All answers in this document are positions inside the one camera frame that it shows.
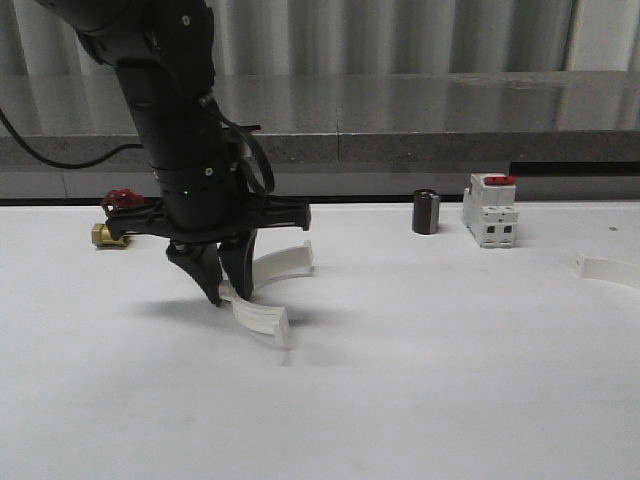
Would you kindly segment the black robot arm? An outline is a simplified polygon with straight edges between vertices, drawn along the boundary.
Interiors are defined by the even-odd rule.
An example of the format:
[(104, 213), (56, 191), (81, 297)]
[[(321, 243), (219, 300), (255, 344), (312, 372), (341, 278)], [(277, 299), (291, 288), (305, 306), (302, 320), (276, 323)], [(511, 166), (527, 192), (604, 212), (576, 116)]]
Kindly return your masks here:
[(253, 292), (261, 228), (307, 228), (305, 201), (277, 197), (267, 156), (228, 120), (212, 88), (214, 15), (202, 1), (49, 1), (98, 63), (115, 70), (161, 191), (158, 201), (108, 211), (113, 238), (169, 240), (167, 256), (213, 303), (228, 279)]

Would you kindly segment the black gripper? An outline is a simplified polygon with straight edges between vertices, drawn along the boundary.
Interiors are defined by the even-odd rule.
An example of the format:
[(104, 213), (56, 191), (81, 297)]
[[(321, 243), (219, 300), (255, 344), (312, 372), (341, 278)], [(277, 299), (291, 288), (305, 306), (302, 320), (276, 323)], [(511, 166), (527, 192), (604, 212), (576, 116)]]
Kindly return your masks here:
[[(222, 302), (221, 265), (237, 294), (244, 300), (251, 298), (256, 229), (309, 229), (309, 203), (251, 192), (253, 171), (243, 159), (220, 168), (202, 164), (176, 170), (155, 168), (153, 173), (161, 198), (114, 209), (106, 227), (114, 239), (125, 235), (171, 239), (168, 260), (186, 272), (216, 306)], [(217, 245), (211, 242), (220, 241), (218, 257)]]

